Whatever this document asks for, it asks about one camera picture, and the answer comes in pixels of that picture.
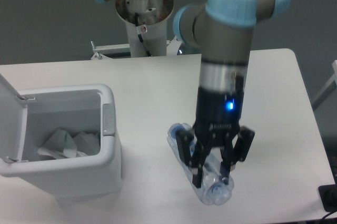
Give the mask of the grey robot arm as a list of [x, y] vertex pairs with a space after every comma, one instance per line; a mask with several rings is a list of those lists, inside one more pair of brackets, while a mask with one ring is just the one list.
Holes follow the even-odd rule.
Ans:
[[[180, 9], [173, 21], [175, 36], [201, 50], [196, 119], [191, 130], [179, 130], [176, 143], [180, 160], [191, 170], [200, 188], [207, 156], [219, 148], [221, 173], [244, 161], [254, 132], [239, 125], [244, 87], [257, 22], [283, 13], [291, 0], [207, 0]], [[165, 25], [173, 0], [115, 0], [126, 22], [132, 57], [166, 55]]]

